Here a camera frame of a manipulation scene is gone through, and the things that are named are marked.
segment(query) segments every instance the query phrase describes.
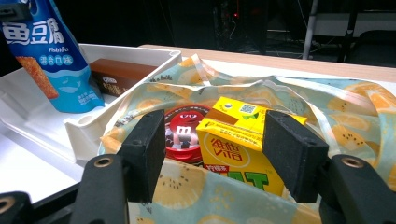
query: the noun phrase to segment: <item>fish tofu picture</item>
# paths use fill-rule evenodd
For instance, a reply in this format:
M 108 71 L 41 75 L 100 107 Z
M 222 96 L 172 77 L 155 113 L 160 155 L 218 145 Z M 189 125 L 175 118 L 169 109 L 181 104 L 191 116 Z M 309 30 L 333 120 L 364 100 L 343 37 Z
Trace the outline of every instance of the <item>fish tofu picture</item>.
M 37 86 L 44 92 L 49 99 L 55 99 L 59 96 L 59 93 L 53 88 L 50 80 L 41 69 L 35 58 L 32 57 L 16 57 L 18 62 L 23 68 L 29 73 L 32 79 L 35 81 Z

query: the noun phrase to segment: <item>label on brown box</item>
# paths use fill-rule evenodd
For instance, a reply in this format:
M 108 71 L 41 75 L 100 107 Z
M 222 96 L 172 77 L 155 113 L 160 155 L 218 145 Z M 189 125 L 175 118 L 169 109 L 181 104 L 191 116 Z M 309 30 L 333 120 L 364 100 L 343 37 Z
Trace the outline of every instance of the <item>label on brown box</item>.
M 92 78 L 102 93 L 120 96 L 157 66 L 98 59 L 90 64 Z

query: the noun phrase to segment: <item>table surface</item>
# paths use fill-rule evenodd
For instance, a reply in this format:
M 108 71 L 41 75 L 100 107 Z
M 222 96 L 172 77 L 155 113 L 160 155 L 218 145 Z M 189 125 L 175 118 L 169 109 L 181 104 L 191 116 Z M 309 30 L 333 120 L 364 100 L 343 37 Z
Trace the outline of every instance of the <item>table surface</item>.
M 222 61 L 228 63 L 245 63 L 250 65 L 289 69 L 338 77 L 396 82 L 396 68 L 389 67 L 367 66 L 347 63 L 328 63 L 302 59 L 290 59 L 264 55 L 242 54 L 207 49 L 187 49 L 157 45 L 142 45 L 140 46 L 140 48 L 173 49 L 180 50 L 183 57 L 190 57 L 193 54 L 197 54 L 202 59 Z

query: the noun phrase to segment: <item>snack bag seal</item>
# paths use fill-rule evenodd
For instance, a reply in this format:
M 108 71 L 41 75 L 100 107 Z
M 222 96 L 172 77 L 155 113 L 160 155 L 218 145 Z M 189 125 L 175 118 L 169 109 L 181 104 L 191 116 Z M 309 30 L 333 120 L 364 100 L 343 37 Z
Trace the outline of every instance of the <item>snack bag seal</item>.
M 103 106 L 90 86 L 91 69 L 52 0 L 4 0 L 26 4 L 32 19 L 3 21 L 0 30 L 18 62 L 60 112 L 84 113 Z

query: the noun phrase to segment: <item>red round container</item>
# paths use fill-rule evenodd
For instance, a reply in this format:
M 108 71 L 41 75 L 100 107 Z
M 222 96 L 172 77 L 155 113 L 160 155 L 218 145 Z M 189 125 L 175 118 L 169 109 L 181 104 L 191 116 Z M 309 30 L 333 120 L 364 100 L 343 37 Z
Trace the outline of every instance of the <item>red round container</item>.
M 165 115 L 166 157 L 201 165 L 202 155 L 196 127 L 209 111 L 205 105 L 185 105 Z

